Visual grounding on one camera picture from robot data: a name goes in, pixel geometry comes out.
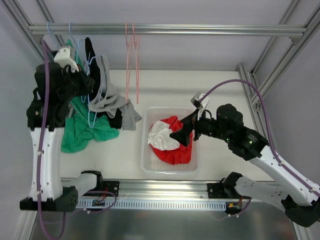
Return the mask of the pink hanger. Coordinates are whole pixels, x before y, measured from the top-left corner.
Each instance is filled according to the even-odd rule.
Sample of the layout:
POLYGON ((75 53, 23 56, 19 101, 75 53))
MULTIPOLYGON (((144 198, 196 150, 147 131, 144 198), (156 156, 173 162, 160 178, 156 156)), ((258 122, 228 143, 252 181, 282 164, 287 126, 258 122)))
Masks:
POLYGON ((129 85, 131 77, 131 55, 133 49, 133 37, 128 37, 128 23, 125 23, 125 44, 126 44, 126 83, 125 83, 125 101, 129 100, 129 85))
POLYGON ((136 80, 136 103, 139 103, 140 94, 140 36, 136 34, 135 24, 132 23, 132 36, 135 50, 135 80, 136 80))

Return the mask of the black tank top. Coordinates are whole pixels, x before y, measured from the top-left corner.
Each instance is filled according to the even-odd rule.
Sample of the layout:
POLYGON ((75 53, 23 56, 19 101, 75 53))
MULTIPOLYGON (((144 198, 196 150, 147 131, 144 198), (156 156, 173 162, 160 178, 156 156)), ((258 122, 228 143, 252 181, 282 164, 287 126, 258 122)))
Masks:
POLYGON ((88 97, 88 108, 96 113, 97 118, 107 117, 111 128, 120 129, 123 117, 119 108, 123 101, 111 84, 108 60, 103 55, 96 55, 89 37, 85 38, 85 55, 88 76, 94 80, 92 93, 88 97))

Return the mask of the red tank top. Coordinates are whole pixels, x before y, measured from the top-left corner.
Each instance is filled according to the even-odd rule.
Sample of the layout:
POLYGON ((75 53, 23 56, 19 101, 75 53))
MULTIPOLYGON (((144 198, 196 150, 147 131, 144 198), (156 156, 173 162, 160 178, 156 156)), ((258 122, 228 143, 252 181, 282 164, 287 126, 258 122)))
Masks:
MULTIPOLYGON (((169 118, 161 119, 160 121, 169 124, 169 128, 174 132, 179 131, 183 124, 178 120, 177 116, 170 116, 169 118)), ((161 151, 153 148, 151 149, 154 154, 163 162, 170 165, 189 164, 192 159, 192 143, 188 147, 184 147, 180 144, 179 148, 175 150, 161 151)))

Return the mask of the white tank top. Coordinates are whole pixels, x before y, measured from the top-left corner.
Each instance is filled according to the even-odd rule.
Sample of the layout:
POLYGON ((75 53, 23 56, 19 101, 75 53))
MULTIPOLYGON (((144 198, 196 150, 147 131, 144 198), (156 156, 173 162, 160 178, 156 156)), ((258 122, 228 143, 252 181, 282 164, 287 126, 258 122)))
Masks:
POLYGON ((173 130, 170 129, 170 125, 159 120, 152 125, 148 133, 147 143, 160 151, 176 150, 180 147, 180 143, 170 137, 171 133, 173 133, 173 130))

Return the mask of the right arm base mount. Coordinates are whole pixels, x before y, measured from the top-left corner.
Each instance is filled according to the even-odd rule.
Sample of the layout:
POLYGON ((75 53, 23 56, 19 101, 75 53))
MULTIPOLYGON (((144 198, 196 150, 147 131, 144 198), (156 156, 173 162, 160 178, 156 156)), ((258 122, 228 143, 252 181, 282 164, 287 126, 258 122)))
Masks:
POLYGON ((226 178, 222 178, 219 183, 209 182, 207 186, 207 194, 209 199, 240 199, 240 195, 235 187, 236 181, 243 175, 237 172, 231 172, 226 178))

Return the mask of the grey tank top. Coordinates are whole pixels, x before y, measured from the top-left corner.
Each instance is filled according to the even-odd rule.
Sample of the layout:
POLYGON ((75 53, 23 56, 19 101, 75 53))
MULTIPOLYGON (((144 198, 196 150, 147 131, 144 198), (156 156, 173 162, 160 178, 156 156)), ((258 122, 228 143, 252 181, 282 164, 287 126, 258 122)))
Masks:
POLYGON ((88 109, 95 113, 107 114, 112 119, 119 110, 122 116, 121 128, 126 131, 135 131, 136 123, 142 117, 134 109, 131 101, 121 96, 111 83, 108 58, 100 55, 95 60, 100 73, 100 84, 97 95, 88 104, 88 109))

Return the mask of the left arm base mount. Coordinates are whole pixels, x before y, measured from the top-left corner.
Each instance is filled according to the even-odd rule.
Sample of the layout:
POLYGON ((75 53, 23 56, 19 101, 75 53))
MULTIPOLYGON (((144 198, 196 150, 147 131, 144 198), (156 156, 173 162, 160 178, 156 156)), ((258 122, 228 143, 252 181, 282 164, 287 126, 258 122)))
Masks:
POLYGON ((104 180, 103 187, 102 187, 103 196, 111 197, 111 193, 114 194, 116 197, 119 196, 120 190, 120 182, 116 180, 104 180))

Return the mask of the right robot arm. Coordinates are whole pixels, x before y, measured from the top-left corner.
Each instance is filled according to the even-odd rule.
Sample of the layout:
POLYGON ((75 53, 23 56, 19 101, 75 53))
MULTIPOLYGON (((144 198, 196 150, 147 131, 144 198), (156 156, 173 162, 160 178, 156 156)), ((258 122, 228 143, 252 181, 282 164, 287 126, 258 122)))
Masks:
POLYGON ((244 126, 243 115, 231 104, 220 106, 216 118, 198 116, 198 110, 182 119, 182 128, 170 137, 185 147, 200 136, 208 136, 227 143, 236 156, 255 165, 269 175, 277 185, 257 182, 237 173, 230 173, 222 183, 228 198, 250 197, 279 210, 294 223, 310 227, 320 220, 320 186, 307 180, 271 146, 257 131, 244 126))

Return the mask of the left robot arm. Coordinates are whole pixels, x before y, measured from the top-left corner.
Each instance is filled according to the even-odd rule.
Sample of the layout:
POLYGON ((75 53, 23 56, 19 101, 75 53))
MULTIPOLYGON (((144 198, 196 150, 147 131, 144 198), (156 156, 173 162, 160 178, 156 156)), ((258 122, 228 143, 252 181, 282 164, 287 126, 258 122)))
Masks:
POLYGON ((19 202, 25 211, 72 212, 87 192, 100 195, 104 183, 100 171, 85 170, 67 185, 61 182, 61 143, 69 103, 89 93, 95 81, 83 70, 58 63, 41 64, 34 74, 36 88, 26 111, 33 149, 32 182, 28 196, 19 202))

